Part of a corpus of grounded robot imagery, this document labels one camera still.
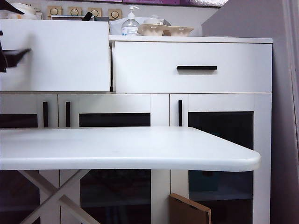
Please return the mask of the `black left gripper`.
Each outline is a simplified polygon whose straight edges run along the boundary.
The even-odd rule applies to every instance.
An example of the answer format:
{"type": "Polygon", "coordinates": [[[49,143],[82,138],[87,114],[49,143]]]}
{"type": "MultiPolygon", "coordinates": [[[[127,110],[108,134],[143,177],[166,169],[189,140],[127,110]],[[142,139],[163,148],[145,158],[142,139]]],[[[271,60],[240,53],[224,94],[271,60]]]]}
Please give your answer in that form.
{"type": "Polygon", "coordinates": [[[5,57],[2,45],[0,43],[0,71],[6,73],[7,68],[16,67],[18,62],[23,58],[19,55],[7,55],[5,57]]]}

